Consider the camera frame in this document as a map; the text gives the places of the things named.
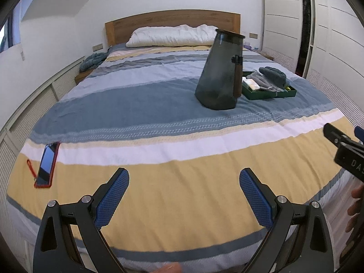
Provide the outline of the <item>right hand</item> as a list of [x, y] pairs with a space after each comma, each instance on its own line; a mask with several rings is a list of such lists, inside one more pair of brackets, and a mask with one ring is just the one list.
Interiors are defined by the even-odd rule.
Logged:
[[351, 196], [355, 201], [347, 209], [347, 214], [350, 216], [350, 219], [346, 225], [345, 232], [350, 232], [355, 227], [358, 221], [359, 213], [363, 203], [363, 193], [364, 193], [363, 184], [359, 185], [358, 187], [354, 188], [351, 191]]

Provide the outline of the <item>left hand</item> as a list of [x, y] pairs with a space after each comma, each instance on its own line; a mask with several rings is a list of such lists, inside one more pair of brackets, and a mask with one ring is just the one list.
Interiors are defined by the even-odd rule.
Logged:
[[152, 273], [182, 273], [182, 267], [180, 263], [169, 263]]

